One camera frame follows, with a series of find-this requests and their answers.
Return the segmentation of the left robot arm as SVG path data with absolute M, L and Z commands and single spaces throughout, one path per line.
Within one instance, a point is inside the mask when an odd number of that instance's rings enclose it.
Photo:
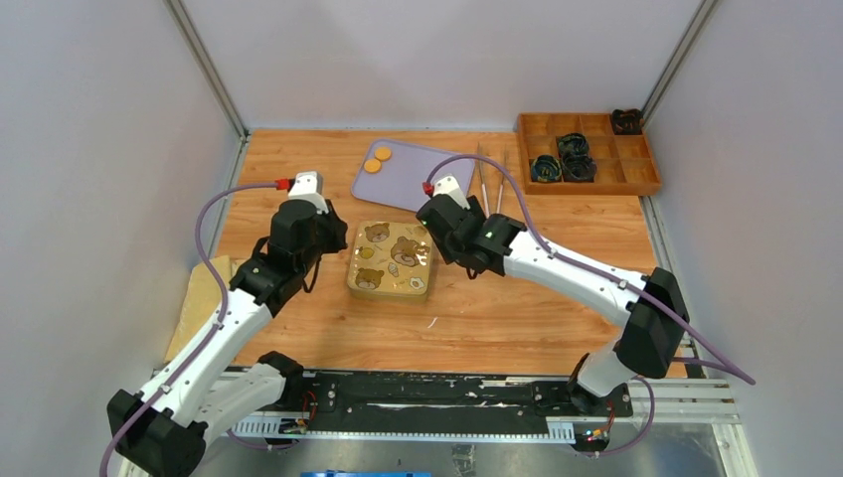
M 236 423 L 270 403 L 297 408 L 302 368 L 271 352 L 243 376 L 214 383 L 240 349 L 298 292 L 321 257 L 346 248 L 347 224 L 331 202 L 291 197 L 274 214 L 270 233 L 224 286 L 221 303 L 192 341 L 142 389 L 118 391 L 107 406 L 112 439 L 100 462 L 107 473 L 117 452 L 151 476 L 189 476 L 208 447 Z

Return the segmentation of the metal tongs grey handle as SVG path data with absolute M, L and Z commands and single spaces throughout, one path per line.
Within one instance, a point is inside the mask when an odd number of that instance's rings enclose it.
M 490 152 L 490 150 L 485 148 L 481 142 L 477 143 L 477 145 L 476 145 L 476 154 L 477 155 L 488 157 L 488 158 L 491 159 L 491 155 L 489 154 L 489 152 Z M 508 147 L 505 145 L 505 146 L 502 147 L 502 149 L 500 151 L 500 161 L 499 161 L 504 169 L 506 169 L 508 158 L 509 158 L 509 151 L 508 151 Z M 486 174 L 485 169 L 484 169 L 484 167 L 485 167 L 484 164 L 485 163 L 482 162 L 482 161 L 478 162 L 477 163 L 477 170 L 479 172 L 480 190 L 481 190 L 481 196 L 482 196 L 482 199 L 483 199 L 483 204 L 484 204 L 487 215 L 491 215 L 492 209 L 491 209 L 491 206 L 490 206 L 489 194 L 488 194 L 489 189 L 490 189 L 490 187 L 489 187 L 490 181 L 487 179 L 487 174 Z M 502 212 L 501 209 L 502 209 L 502 205 L 503 205 L 503 198 L 504 198 L 504 191 L 505 191 L 506 183 L 507 183 L 507 180 L 501 174 L 500 178 L 499 178 L 499 181 L 498 181 L 498 187 L 497 187 L 497 198 L 496 198 L 496 204 L 495 204 L 495 210 L 494 210 L 495 214 L 500 214 Z

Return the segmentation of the silver tin lid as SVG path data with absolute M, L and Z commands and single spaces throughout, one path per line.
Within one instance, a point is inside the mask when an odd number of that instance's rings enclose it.
M 429 288 L 432 239 L 419 224 L 365 221 L 357 228 L 347 285 Z

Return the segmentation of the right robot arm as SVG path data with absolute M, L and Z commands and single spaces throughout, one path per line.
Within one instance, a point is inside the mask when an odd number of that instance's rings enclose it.
M 501 214 L 485 216 L 475 197 L 435 195 L 417 218 L 447 263 L 470 276 L 491 271 L 538 283 L 597 311 L 621 327 L 614 342 L 585 354 L 568 383 L 568 401 L 593 414 L 633 377 L 663 379 L 688 319 L 675 276 L 656 267 L 648 276 L 614 269 L 534 234 Z

